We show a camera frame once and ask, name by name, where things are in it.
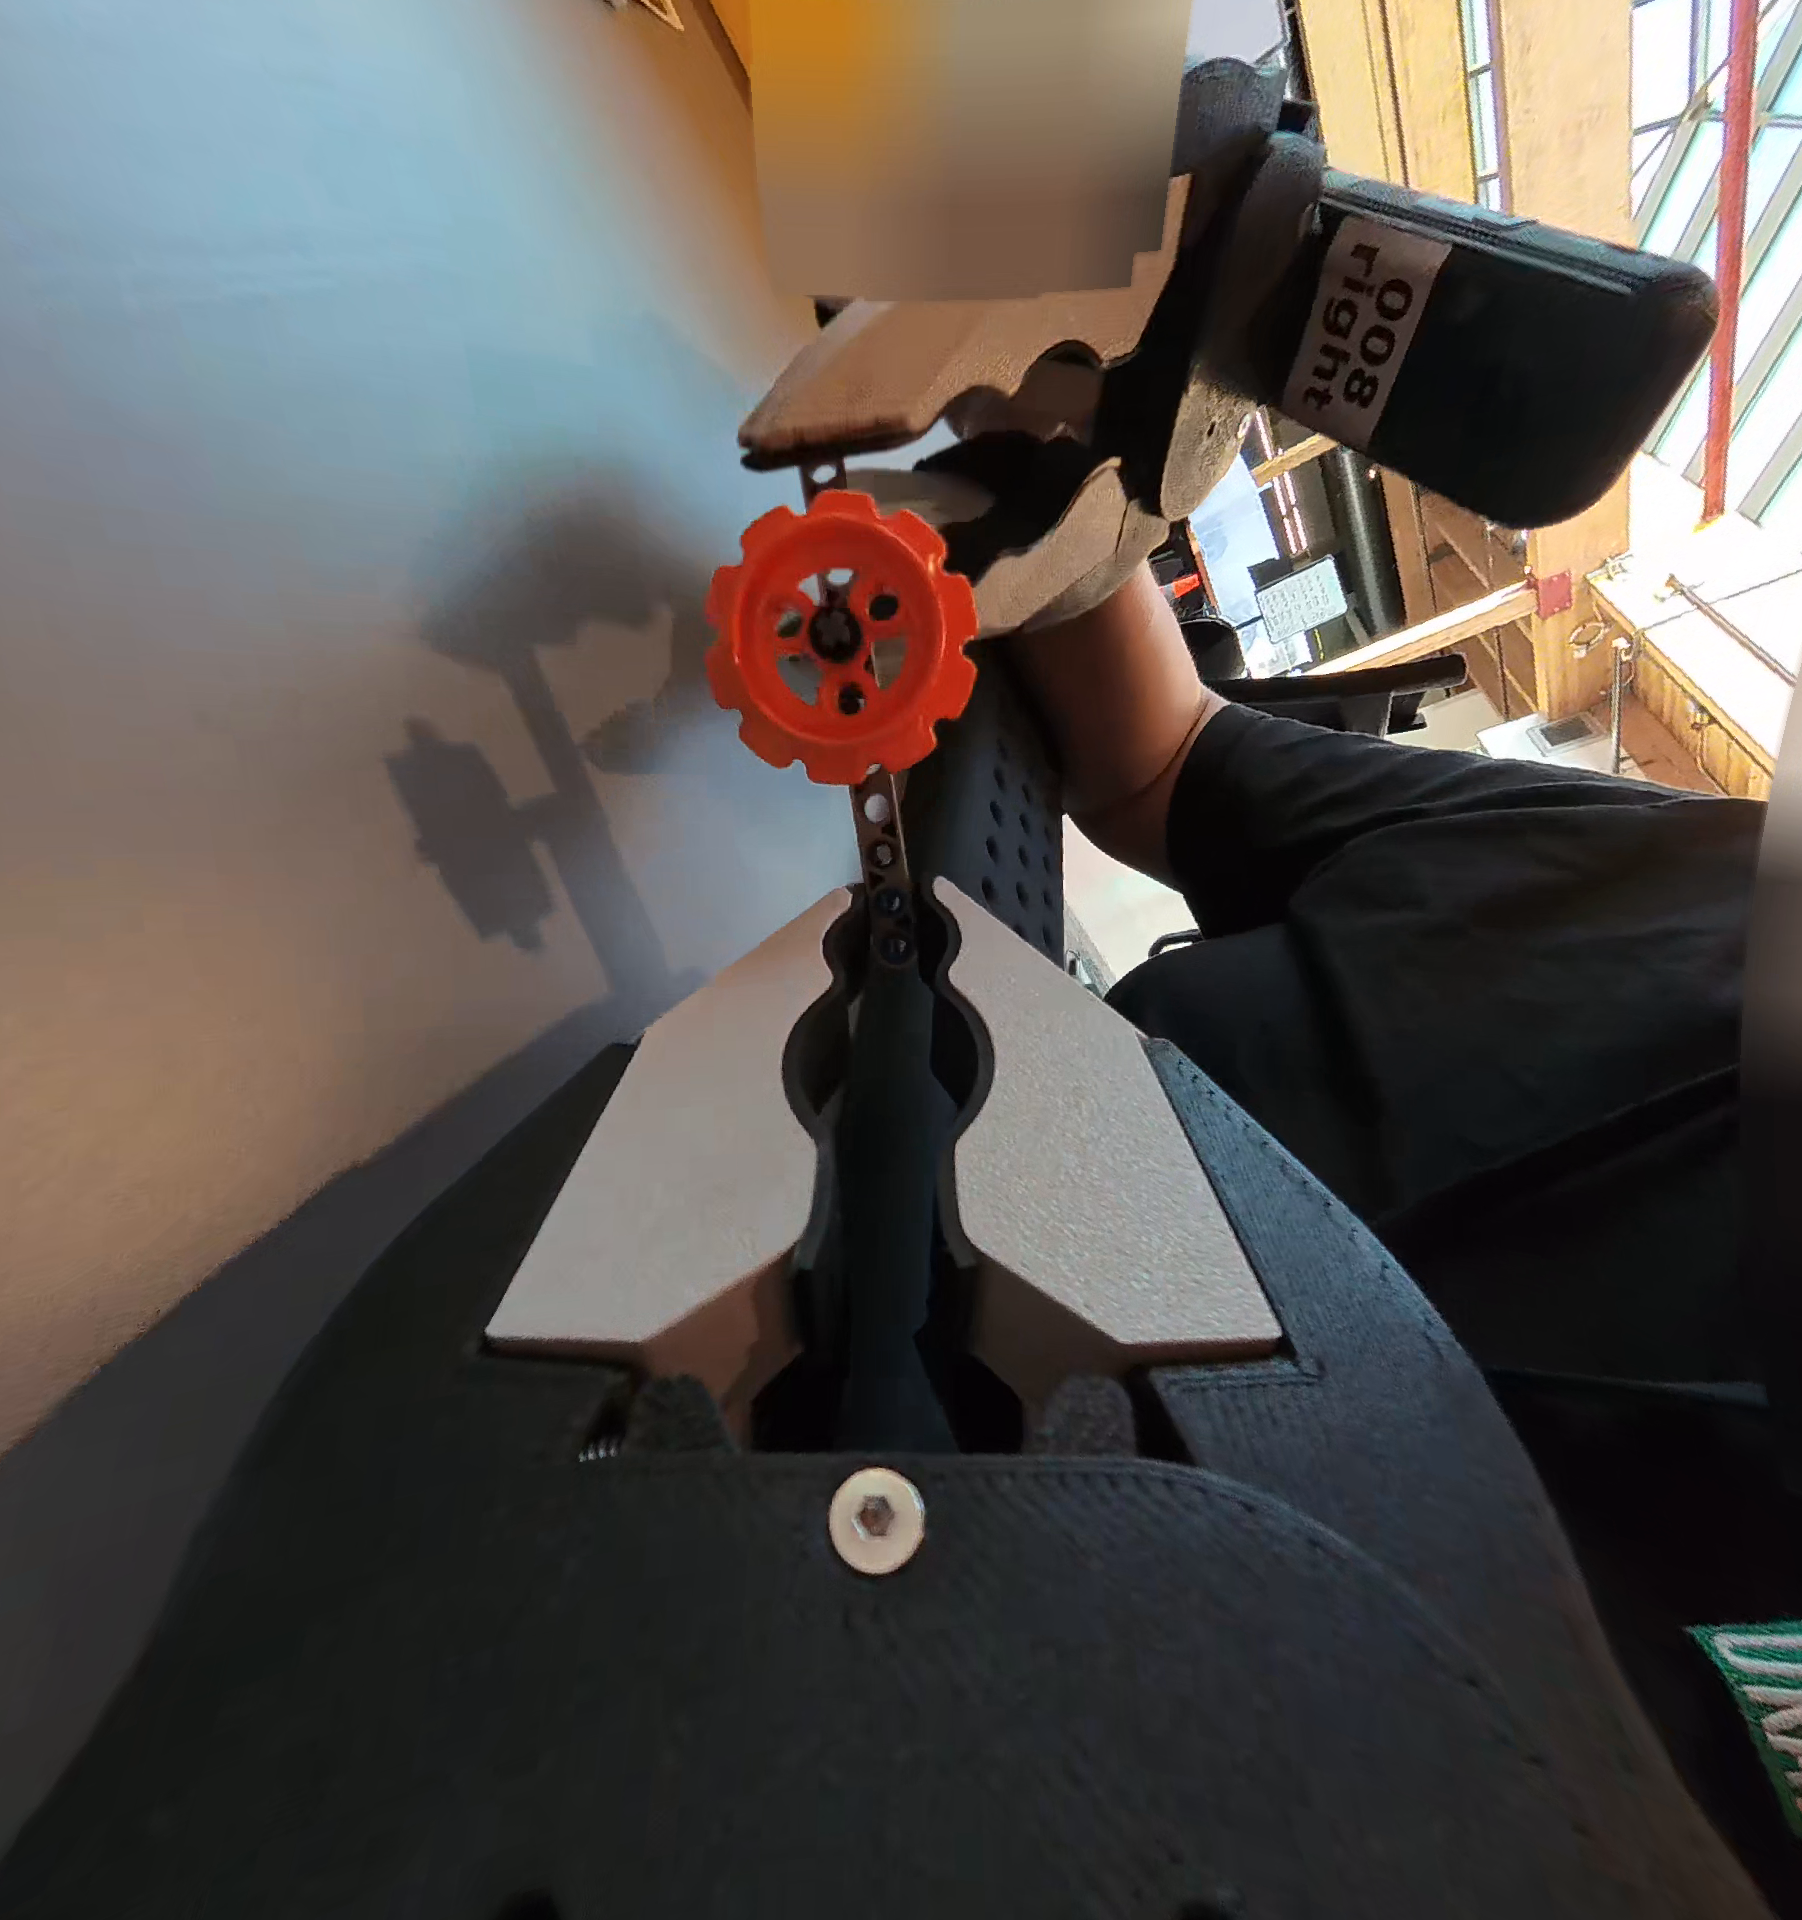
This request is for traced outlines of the black office chair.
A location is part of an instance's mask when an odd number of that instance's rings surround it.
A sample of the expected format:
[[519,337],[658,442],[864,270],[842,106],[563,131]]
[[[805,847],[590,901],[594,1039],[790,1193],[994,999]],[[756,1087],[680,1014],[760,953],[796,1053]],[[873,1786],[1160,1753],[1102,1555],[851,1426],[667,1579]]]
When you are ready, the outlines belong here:
[[1421,704],[1467,685],[1467,661],[1437,651],[1390,666],[1297,672],[1277,678],[1223,678],[1200,670],[1203,687],[1239,709],[1291,716],[1326,733],[1390,739],[1423,730]]

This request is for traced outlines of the white lettered sign board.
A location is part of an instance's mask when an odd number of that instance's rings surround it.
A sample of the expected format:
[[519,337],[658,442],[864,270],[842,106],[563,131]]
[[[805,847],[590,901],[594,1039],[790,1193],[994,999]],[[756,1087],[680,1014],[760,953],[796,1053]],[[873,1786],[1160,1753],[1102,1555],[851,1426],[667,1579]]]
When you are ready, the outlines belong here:
[[1265,644],[1291,644],[1346,619],[1350,593],[1335,555],[1303,556],[1277,568],[1252,567],[1257,629]]

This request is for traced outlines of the red ceiling pipe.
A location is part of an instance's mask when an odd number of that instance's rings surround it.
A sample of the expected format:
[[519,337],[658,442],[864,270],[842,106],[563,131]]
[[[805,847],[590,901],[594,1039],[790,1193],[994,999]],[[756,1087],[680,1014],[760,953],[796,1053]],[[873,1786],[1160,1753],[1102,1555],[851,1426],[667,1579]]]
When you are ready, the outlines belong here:
[[1732,4],[1728,82],[1722,101],[1722,165],[1717,184],[1717,291],[1719,318],[1712,341],[1709,414],[1703,445],[1700,527],[1728,512],[1728,453],[1734,423],[1738,313],[1750,230],[1750,153],[1757,69],[1757,4]]

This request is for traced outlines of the person's right forearm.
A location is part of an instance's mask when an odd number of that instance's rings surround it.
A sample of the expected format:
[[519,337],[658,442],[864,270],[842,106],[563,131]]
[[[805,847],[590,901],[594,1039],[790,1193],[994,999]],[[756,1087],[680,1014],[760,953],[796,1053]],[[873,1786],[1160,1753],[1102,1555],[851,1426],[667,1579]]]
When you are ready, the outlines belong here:
[[1200,682],[1174,604],[1143,562],[1092,611],[1008,638],[1048,730],[1077,830],[1171,885],[1169,814],[1181,768],[1224,704]]

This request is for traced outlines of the orange gear wheel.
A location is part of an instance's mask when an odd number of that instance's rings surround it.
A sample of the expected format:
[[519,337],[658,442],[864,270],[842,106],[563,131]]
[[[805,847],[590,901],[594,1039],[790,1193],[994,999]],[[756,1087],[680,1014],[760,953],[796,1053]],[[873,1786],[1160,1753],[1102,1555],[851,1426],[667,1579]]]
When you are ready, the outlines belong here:
[[[842,515],[865,519],[865,491],[839,503]],[[897,761],[908,771],[937,746],[937,730],[969,704],[978,666],[969,650],[978,638],[975,593],[960,576],[942,568],[939,537],[916,519],[901,530],[905,549],[934,562],[939,581],[932,587],[939,611],[939,650],[928,682],[916,682],[914,724],[934,724],[934,739],[911,740],[897,734]],[[831,740],[842,740],[834,715],[819,712],[805,685],[793,685],[790,666],[802,666],[802,647],[793,629],[802,624],[808,595],[796,587],[805,567],[815,562],[815,525],[805,510],[776,507],[756,519],[741,537],[741,561],[722,567],[710,590],[710,687],[716,701],[741,724],[741,740],[772,768],[802,768],[821,786],[855,783],[859,759],[825,759]]]

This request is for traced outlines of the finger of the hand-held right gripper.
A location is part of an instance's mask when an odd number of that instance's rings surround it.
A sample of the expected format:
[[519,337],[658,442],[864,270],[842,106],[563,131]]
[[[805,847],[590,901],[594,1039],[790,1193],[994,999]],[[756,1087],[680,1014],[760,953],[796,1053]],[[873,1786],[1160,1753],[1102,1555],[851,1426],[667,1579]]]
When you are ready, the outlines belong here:
[[1111,453],[1079,438],[984,432],[914,464],[849,467],[877,510],[908,510],[942,541],[982,638],[1036,632],[1097,607],[1166,537]]
[[959,435],[1082,438],[1111,364],[1144,334],[1140,293],[987,303],[851,303],[741,423],[748,467]]

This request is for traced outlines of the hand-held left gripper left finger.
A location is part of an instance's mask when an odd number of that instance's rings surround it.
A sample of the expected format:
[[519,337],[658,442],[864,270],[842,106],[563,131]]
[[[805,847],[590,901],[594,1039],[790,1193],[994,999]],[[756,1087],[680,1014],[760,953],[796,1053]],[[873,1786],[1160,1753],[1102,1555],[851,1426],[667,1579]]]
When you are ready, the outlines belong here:
[[775,930],[639,1039],[501,1304],[490,1349],[699,1381],[738,1439],[799,1356],[828,1223],[864,896]]

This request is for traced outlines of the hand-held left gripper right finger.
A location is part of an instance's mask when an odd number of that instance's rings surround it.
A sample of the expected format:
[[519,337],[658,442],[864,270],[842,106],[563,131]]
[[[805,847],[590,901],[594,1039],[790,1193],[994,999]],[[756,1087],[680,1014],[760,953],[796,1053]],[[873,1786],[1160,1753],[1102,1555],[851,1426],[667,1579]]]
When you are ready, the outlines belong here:
[[975,1073],[937,1176],[960,1361],[1033,1450],[1085,1381],[1282,1356],[1282,1316],[1144,1036],[950,878],[937,1001]]

